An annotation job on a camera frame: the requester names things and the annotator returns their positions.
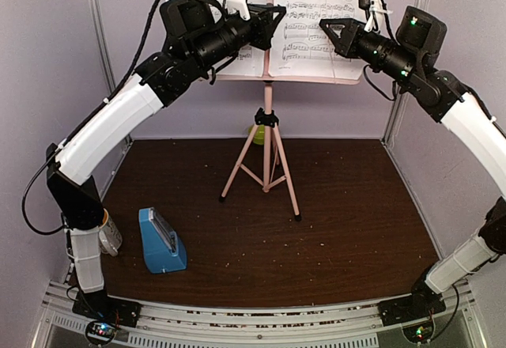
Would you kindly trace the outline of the pink perforated music stand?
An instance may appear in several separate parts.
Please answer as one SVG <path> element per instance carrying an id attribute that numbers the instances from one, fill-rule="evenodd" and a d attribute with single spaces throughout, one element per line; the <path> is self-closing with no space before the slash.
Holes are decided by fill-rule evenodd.
<path id="1" fill-rule="evenodd" d="M 220 195 L 220 200 L 225 201 L 230 187 L 238 171 L 246 172 L 252 179 L 262 186 L 264 192 L 269 192 L 273 187 L 280 183 L 286 183 L 291 203 L 293 206 L 293 213 L 297 220 L 301 219 L 299 206 L 296 200 L 296 194 L 293 187 L 292 178 L 289 171 L 288 161 L 285 155 L 284 146 L 281 140 L 281 132 L 279 129 L 279 119 L 273 110 L 273 85 L 275 81 L 298 81 L 298 82 L 316 82 L 316 83 L 332 83 L 332 84 L 346 84 L 354 85 L 356 81 L 349 80 L 330 80 L 320 81 L 318 78 L 296 78 L 296 77 L 273 77 L 269 74 L 270 66 L 270 50 L 264 55 L 264 71 L 259 77 L 264 81 L 264 105 L 255 114 L 255 121 L 251 126 L 247 140 L 244 143 L 240 155 L 232 169 L 232 172 L 227 180 L 225 187 Z M 258 126 L 265 127 L 264 145 L 263 145 L 263 170 L 262 175 L 257 176 L 245 164 L 244 158 L 252 144 L 254 134 Z"/>

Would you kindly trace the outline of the blue metronome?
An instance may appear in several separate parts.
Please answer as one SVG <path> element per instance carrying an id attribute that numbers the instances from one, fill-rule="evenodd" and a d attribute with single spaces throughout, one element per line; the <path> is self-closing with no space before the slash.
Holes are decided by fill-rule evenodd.
<path id="1" fill-rule="evenodd" d="M 154 208 L 138 211 L 145 265 L 151 274 L 187 269 L 187 251 L 176 231 Z"/>

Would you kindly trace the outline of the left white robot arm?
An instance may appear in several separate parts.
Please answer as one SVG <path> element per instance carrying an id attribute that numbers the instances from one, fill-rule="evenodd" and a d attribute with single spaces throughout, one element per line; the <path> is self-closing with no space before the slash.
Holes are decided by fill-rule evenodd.
<path id="1" fill-rule="evenodd" d="M 105 211 L 93 170 L 140 123 L 169 106 L 199 79 L 215 82 L 245 46 L 270 49 L 284 6 L 248 0 L 154 0 L 166 37 L 147 59 L 134 56 L 113 92 L 71 134 L 47 149 L 41 172 L 70 232 L 84 308 L 98 320 L 114 311 L 106 297 L 99 228 Z"/>

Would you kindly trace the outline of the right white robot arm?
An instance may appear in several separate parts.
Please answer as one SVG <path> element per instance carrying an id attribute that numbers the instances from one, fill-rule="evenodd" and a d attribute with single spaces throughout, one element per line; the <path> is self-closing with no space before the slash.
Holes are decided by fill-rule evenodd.
<path id="1" fill-rule="evenodd" d="M 445 23 L 407 6 L 395 39 L 370 31 L 353 18 L 322 19 L 319 26 L 338 55 L 365 61 L 373 71 L 388 75 L 402 92 L 413 95 L 435 122 L 469 149 L 500 192 L 505 191 L 505 133 L 471 87 L 434 67 L 447 33 Z M 485 224 L 421 276 L 414 294 L 406 298 L 406 311 L 422 317 L 435 305 L 435 294 L 504 253 L 505 197 L 501 195 L 486 214 Z"/>

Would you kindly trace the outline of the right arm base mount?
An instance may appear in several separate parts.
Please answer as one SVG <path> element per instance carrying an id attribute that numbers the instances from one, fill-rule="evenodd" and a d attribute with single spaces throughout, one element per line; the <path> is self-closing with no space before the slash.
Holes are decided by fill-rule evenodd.
<path id="1" fill-rule="evenodd" d="M 419 278 L 408 296 L 397 297 L 378 304 L 382 324 L 391 326 L 407 323 L 403 334 L 412 343 L 428 343 L 436 333 L 433 317 L 446 310 L 440 294 L 435 293 Z"/>

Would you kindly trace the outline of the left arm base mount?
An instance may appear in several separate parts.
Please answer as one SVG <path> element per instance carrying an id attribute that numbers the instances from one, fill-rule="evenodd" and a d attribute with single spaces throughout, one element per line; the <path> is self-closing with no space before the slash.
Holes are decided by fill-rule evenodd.
<path id="1" fill-rule="evenodd" d="M 142 306 L 137 301 L 110 297 L 106 289 L 85 293 L 79 285 L 66 290 L 73 302 L 72 313 L 89 319 L 85 338 L 94 346 L 104 347 L 113 342 L 122 327 L 136 327 Z"/>

